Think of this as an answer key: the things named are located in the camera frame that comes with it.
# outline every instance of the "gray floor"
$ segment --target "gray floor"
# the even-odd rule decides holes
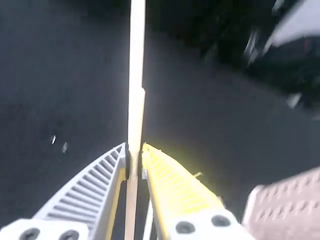
[[[63,5],[18,0],[1,1],[0,12],[2,226],[31,217],[84,166],[126,140],[129,22],[112,14],[97,23]],[[203,172],[203,183],[238,218],[255,185],[319,165],[319,123],[272,91],[208,67],[194,50],[149,30],[144,67],[143,140]],[[57,122],[63,125],[51,145]],[[141,186],[140,218],[148,201]]]

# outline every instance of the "white debris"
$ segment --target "white debris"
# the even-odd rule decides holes
[[[51,137],[51,144],[54,144],[56,142],[56,135],[54,134],[52,137]]]
[[[62,147],[62,152],[65,153],[65,152],[67,151],[67,149],[68,149],[68,143],[65,142],[65,143],[63,144],[63,147]]]
[[[296,94],[291,94],[286,103],[288,104],[288,106],[292,109],[294,109],[297,104],[299,103],[300,99],[302,97],[302,94],[301,93],[296,93]]]

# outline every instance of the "screw hole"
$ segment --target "screw hole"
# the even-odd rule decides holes
[[[283,207],[280,207],[279,212],[278,212],[278,216],[280,216],[283,212],[284,212]]]
[[[307,177],[305,180],[305,185],[308,186],[310,184],[311,180]]]
[[[179,234],[191,234],[196,231],[196,228],[192,223],[188,221],[180,221],[176,225],[175,230]]]
[[[296,182],[296,183],[294,183],[294,185],[293,185],[293,189],[295,190],[295,189],[297,189],[298,188],[298,183]]]
[[[289,213],[291,213],[293,210],[294,210],[294,206],[291,205],[290,208],[289,208]]]
[[[213,216],[211,222],[216,227],[228,227],[231,225],[229,219],[222,215]]]
[[[301,207],[299,208],[299,211],[302,212],[304,209],[306,209],[308,206],[307,202],[304,202]]]
[[[30,228],[21,234],[19,240],[35,240],[38,238],[39,233],[40,230],[38,228]]]
[[[75,230],[69,230],[63,233],[59,240],[78,240],[79,239],[79,233]]]

